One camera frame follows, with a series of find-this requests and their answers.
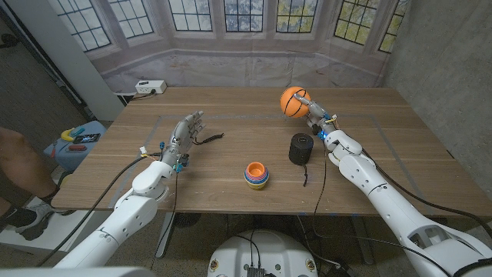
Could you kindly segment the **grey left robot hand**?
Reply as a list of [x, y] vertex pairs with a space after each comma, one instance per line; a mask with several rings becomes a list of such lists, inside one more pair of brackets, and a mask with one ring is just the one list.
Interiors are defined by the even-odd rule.
[[203, 111], [196, 111], [187, 115], [171, 133], [169, 143], [164, 150], [162, 162], [173, 166], [192, 146], [192, 141], [204, 128], [201, 117]]

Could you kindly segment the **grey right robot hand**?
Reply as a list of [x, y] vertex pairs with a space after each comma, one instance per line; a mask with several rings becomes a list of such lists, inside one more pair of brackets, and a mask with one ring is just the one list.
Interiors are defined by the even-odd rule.
[[295, 93], [294, 97], [302, 105], [308, 107], [308, 113], [305, 116], [307, 125], [319, 139], [325, 140], [331, 132], [338, 129], [336, 115], [329, 115], [321, 105], [301, 96], [299, 92]]

